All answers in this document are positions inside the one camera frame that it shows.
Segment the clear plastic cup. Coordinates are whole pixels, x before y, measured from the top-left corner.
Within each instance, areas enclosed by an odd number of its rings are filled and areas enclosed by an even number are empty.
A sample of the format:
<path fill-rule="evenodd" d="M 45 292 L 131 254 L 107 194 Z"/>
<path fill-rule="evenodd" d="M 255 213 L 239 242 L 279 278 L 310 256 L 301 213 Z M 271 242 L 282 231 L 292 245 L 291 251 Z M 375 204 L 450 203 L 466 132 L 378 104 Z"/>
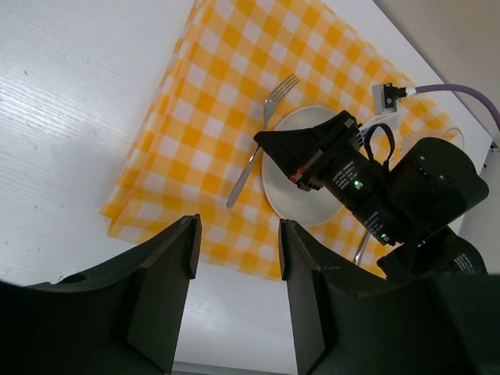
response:
<path fill-rule="evenodd" d="M 401 155 L 406 154 L 419 140 L 428 137 L 440 138 L 452 143 L 461 150 L 465 149 L 465 139 L 462 131 L 458 127 L 450 127 L 447 130 L 427 130 L 407 134 L 399 144 Z"/>

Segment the silver table knife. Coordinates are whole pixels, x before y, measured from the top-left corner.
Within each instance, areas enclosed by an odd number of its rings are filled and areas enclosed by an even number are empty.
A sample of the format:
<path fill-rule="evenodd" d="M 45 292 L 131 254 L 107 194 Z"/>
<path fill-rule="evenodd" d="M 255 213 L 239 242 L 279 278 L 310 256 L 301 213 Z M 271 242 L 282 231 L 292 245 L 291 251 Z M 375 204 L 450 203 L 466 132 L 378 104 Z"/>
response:
<path fill-rule="evenodd" d="M 362 235 L 361 241 L 359 242 L 359 246 L 356 249 L 353 260 L 352 260 L 352 262 L 354 264 L 356 264 L 357 266 L 359 266 L 361 264 L 363 254 L 365 252 L 365 249 L 366 249 L 366 246 L 367 246 L 369 239 L 370 239 L 370 232 L 368 230 L 365 230 L 363 235 Z"/>

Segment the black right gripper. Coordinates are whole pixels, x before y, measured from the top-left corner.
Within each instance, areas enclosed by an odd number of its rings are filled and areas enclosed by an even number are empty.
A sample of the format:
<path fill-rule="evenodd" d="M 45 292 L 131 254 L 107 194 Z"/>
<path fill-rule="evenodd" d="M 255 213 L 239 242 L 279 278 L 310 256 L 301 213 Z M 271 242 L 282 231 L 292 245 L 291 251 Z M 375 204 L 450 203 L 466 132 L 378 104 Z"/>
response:
<path fill-rule="evenodd" d="M 375 160 L 370 145 L 378 130 L 390 147 L 383 162 Z M 310 128 L 260 131 L 254 140 L 299 189 L 326 188 L 383 245 L 402 240 L 402 215 L 385 186 L 395 151 L 387 124 L 360 130 L 356 118 L 342 111 Z"/>

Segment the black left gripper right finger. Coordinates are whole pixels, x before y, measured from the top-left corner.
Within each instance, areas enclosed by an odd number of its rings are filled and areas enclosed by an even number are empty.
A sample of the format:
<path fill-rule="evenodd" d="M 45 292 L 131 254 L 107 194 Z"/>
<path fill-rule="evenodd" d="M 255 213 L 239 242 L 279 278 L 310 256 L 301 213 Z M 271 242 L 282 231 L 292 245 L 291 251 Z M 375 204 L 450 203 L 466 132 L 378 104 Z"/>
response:
<path fill-rule="evenodd" d="M 379 278 L 279 224 L 300 374 L 496 374 L 499 278 L 432 274 Z"/>

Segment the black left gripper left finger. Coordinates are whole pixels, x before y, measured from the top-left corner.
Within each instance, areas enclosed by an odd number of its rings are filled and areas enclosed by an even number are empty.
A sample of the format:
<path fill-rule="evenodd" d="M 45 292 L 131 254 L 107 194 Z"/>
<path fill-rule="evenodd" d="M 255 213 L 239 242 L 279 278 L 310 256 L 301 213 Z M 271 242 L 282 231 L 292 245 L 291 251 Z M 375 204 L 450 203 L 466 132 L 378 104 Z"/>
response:
<path fill-rule="evenodd" d="M 58 283 L 2 282 L 2 373 L 170 373 L 201 235 L 200 216 L 183 216 Z"/>

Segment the yellow white checkered cloth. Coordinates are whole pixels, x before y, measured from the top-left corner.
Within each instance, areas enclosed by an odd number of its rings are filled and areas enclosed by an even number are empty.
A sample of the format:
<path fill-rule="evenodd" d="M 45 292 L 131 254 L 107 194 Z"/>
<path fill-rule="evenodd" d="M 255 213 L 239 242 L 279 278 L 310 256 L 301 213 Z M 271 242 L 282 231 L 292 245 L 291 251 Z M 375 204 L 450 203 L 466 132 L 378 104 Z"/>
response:
<path fill-rule="evenodd" d="M 265 98 L 291 74 L 299 82 L 277 120 L 321 105 L 365 122 L 374 84 L 409 84 L 323 2 L 197 1 L 102 208 L 109 236 L 142 243 L 198 214 L 203 260 L 279 280 L 279 218 L 260 166 L 234 207 L 226 201 L 255 148 Z"/>

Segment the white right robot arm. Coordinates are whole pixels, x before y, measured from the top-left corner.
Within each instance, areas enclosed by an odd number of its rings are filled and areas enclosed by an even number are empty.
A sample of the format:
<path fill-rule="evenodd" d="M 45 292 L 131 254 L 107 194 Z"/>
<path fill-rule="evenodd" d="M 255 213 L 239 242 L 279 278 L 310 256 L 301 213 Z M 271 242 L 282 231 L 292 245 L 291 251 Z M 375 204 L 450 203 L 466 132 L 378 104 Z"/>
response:
<path fill-rule="evenodd" d="M 326 188 L 382 245 L 387 279 L 426 273 L 484 274 L 480 253 L 449 224 L 485 200 L 489 189 L 465 152 L 424 137 L 395 165 L 378 162 L 349 112 L 311 128 L 261 131 L 255 141 L 303 191 Z"/>

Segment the cream round plate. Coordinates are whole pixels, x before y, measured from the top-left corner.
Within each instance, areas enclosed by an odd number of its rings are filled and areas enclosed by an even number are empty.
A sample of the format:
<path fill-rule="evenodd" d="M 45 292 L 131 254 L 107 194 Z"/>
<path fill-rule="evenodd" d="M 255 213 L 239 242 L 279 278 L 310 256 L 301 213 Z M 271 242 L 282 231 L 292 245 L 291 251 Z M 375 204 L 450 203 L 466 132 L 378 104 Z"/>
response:
<path fill-rule="evenodd" d="M 335 111 L 326 107 L 304 107 L 283 118 L 275 129 L 299 130 L 314 127 L 335 115 Z M 267 154 L 262 156 L 261 176 L 266 197 L 275 213 L 283 219 L 294 220 L 303 227 L 324 224 L 333 219 L 342 208 L 342 204 L 326 188 L 309 192 L 298 189 Z"/>

